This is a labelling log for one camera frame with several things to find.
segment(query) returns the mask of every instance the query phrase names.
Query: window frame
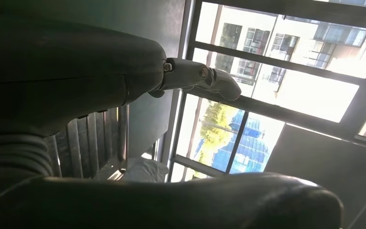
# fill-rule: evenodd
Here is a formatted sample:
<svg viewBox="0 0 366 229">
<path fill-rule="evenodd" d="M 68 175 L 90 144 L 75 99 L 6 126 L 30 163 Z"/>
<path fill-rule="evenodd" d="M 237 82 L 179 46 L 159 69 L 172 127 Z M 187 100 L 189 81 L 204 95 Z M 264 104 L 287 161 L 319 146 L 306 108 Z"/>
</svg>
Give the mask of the window frame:
<svg viewBox="0 0 366 229">
<path fill-rule="evenodd" d="M 309 51 L 310 53 L 316 53 L 316 58 L 313 58 L 313 57 L 306 57 L 307 59 L 309 60 L 314 60 L 315 63 L 312 65 L 312 67 L 315 67 L 315 68 L 321 68 L 321 69 L 325 69 L 327 67 L 327 65 L 330 63 L 331 59 L 332 59 L 332 55 L 333 55 L 333 52 L 335 51 L 336 49 L 336 44 L 333 44 L 333 43 L 328 43 L 328 42 L 323 42 L 323 41 L 316 41 L 316 42 L 321 42 L 322 43 L 322 47 L 319 49 L 319 51 L 315 51 L 315 50 L 311 50 Z M 325 45 L 329 45 L 329 51 L 328 52 L 323 52 L 323 49 L 325 48 Z M 327 60 L 320 60 L 319 57 L 321 55 L 327 55 L 329 56 L 329 58 Z M 323 62 L 324 65 L 319 67 L 316 63 L 318 62 Z"/>
<path fill-rule="evenodd" d="M 282 51 L 282 50 L 281 50 L 281 47 L 283 46 L 283 43 L 284 43 L 284 40 L 285 40 L 286 36 L 296 38 L 296 43 L 295 43 L 294 48 L 297 46 L 297 43 L 298 43 L 298 41 L 299 41 L 299 39 L 300 39 L 299 37 L 292 36 L 292 35 L 288 35 L 288 34 L 276 33 L 276 34 L 275 34 L 275 37 L 274 37 L 273 44 L 272 44 L 272 49 L 271 49 L 271 51 L 273 51 L 273 50 L 274 50 L 274 48 L 273 48 L 273 47 L 275 47 L 275 46 L 278 46 L 278 49 L 277 49 L 277 50 Z M 281 39 L 280 44 L 275 44 L 275 40 L 276 40 L 277 38 Z M 286 51 L 285 59 L 288 57 L 288 60 L 285 60 L 285 59 L 284 59 L 284 60 L 285 60 L 285 61 L 290 61 L 290 60 L 291 60 L 291 57 L 292 57 L 292 55 L 293 55 L 293 53 L 294 53 L 294 49 L 292 49 L 292 51 L 291 51 L 290 55 L 287 53 L 287 51 Z M 279 74 L 274 73 L 274 70 L 275 70 L 275 69 L 278 69 Z M 284 79 L 284 76 L 285 76 L 286 72 L 287 72 L 287 69 L 274 66 L 274 67 L 273 67 L 273 69 L 272 69 L 272 72 L 270 73 L 270 75 L 269 75 L 268 77 L 265 77 L 265 78 L 264 78 L 264 79 L 268 80 L 268 81 L 269 81 L 269 82 L 271 82 L 271 83 L 277 83 L 277 84 L 278 84 L 278 85 L 277 85 L 277 88 L 274 90 L 274 92 L 279 92 L 280 87 L 281 87 L 281 83 L 283 82 L 283 79 Z M 278 79 L 278 80 L 272 80 L 272 79 L 271 79 L 273 74 L 277 75 L 277 79 Z"/>
<path fill-rule="evenodd" d="M 284 15 L 284 20 L 292 20 L 292 21 L 299 21 L 299 22 L 305 22 L 305 23 L 311 23 L 311 24 L 318 24 L 319 21 L 311 20 L 311 19 L 305 19 L 305 18 L 299 18 L 299 17 L 293 17 L 293 16 L 287 16 Z"/>
<path fill-rule="evenodd" d="M 296 64 L 292 62 L 286 62 L 282 60 L 277 60 L 274 58 L 261 56 L 253 53 L 243 52 L 239 50 L 229 49 L 225 47 L 220 47 L 212 44 L 206 44 L 203 42 L 197 42 L 195 40 L 198 22 L 201 13 L 201 6 L 203 2 L 215 3 L 224 5 L 226 7 L 242 8 L 247 10 L 261 11 L 261 13 L 269 14 L 280 14 L 289 15 L 291 17 L 305 18 L 313 21 L 325 21 L 334 24 L 342 24 L 351 27 L 366 28 L 366 7 L 345 5 L 345 4 L 335 4 L 330 2 L 322 1 L 305 1 L 305 0 L 264 0 L 264 1 L 248 1 L 248 0 L 196 0 L 193 9 L 193 22 L 191 24 L 191 32 L 188 42 L 188 50 L 186 59 L 192 60 L 194 49 L 204 49 L 210 52 L 217 52 L 224 55 L 229 55 L 232 57 L 238 57 L 241 59 L 265 63 L 268 65 L 294 70 L 299 72 L 304 72 L 307 74 L 316 75 L 323 78 L 334 79 L 338 81 L 343 81 L 346 83 L 353 83 L 359 85 L 359 89 L 355 94 L 352 102 L 347 108 L 342 120 L 339 123 L 327 121 L 321 118 L 313 117 L 307 114 L 302 114 L 290 109 L 282 108 L 279 106 L 267 104 L 252 98 L 245 96 L 240 96 L 235 101 L 225 100 L 218 94 L 210 93 L 198 88 L 194 88 L 188 92 L 182 93 L 182 100 L 180 103 L 179 116 L 177 117 L 177 126 L 175 132 L 175 138 L 172 150 L 172 162 L 181 163 L 181 160 L 189 160 L 187 158 L 182 158 L 182 156 L 176 155 L 176 147 L 180 134 L 180 125 L 182 122 L 182 115 L 184 112 L 185 96 L 187 93 L 196 95 L 201 98 L 206 98 L 215 102 L 233 106 L 242 110 L 245 110 L 245 115 L 241 122 L 240 129 L 236 138 L 234 145 L 234 150 L 231 153 L 230 160 L 228 162 L 228 167 L 225 172 L 229 172 L 234 161 L 237 147 L 239 141 L 242 137 L 244 131 L 244 125 L 247 120 L 248 112 L 268 116 L 277 120 L 284 121 L 286 123 L 298 125 L 304 128 L 315 130 L 324 134 L 336 136 L 342 139 L 346 139 L 352 142 L 358 142 L 355 140 L 355 136 L 360 131 L 361 126 L 366 121 L 366 78 L 356 78 L 346 74 L 334 73 L 325 69 L 317 69 L 310 66 L 305 66 L 301 64 Z M 173 163 L 171 164 L 171 172 L 173 172 Z M 207 172 L 200 171 L 209 176 L 220 176 L 221 173 L 211 174 Z"/>
<path fill-rule="evenodd" d="M 328 38 L 329 33 L 330 33 L 331 30 L 338 30 L 338 31 L 342 32 L 342 34 L 339 36 L 339 39 L 337 39 L 336 41 L 330 41 L 329 38 Z M 324 42 L 324 43 L 341 44 L 341 45 L 361 48 L 361 46 L 364 44 L 364 41 L 366 40 L 366 33 L 364 34 L 363 40 L 359 44 L 354 45 L 355 40 L 354 40 L 353 44 L 347 43 L 347 40 L 349 39 L 349 36 L 350 36 L 351 32 L 356 31 L 356 30 L 359 31 L 359 32 L 360 31 L 365 31 L 366 32 L 366 28 L 339 25 L 339 24 L 334 24 L 334 23 L 328 23 L 328 22 L 322 22 L 321 21 L 321 22 L 318 23 L 318 28 L 317 28 L 316 33 L 314 35 L 314 40 L 321 41 L 321 42 Z M 322 35 L 318 35 L 319 31 L 324 31 L 324 33 Z"/>
<path fill-rule="evenodd" d="M 346 4 L 346 5 L 352 5 L 352 6 L 361 6 L 361 5 L 357 5 L 357 4 L 343 3 L 343 1 L 344 0 L 329 0 L 329 3 Z"/>
</svg>

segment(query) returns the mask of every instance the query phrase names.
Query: green foliage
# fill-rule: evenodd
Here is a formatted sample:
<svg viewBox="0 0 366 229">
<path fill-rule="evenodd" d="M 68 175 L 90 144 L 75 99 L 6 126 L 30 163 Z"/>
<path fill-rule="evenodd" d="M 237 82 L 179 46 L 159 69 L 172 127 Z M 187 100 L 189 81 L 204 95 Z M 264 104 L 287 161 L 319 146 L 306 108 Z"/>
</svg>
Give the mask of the green foliage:
<svg viewBox="0 0 366 229">
<path fill-rule="evenodd" d="M 203 146 L 200 151 L 199 162 L 211 165 L 214 153 L 229 143 L 232 133 L 224 131 L 214 125 L 218 125 L 227 129 L 236 109 L 230 106 L 210 102 L 205 111 L 203 125 L 200 130 L 200 136 L 204 139 Z"/>
</svg>

